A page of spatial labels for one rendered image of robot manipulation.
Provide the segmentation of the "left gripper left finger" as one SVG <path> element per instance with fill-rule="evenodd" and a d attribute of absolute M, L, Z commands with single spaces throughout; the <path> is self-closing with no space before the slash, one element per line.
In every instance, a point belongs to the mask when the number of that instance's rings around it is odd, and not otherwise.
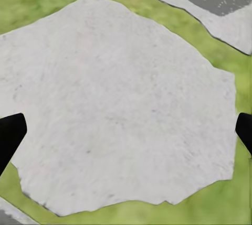
<path fill-rule="evenodd" d="M 0 173 L 2 173 L 27 133 L 23 113 L 0 119 Z"/>

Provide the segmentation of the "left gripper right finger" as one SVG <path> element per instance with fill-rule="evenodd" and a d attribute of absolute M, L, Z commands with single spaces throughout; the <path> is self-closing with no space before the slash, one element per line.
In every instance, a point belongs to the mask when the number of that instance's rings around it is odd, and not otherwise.
<path fill-rule="evenodd" d="M 252 114 L 244 112 L 239 114 L 235 132 L 252 155 Z"/>

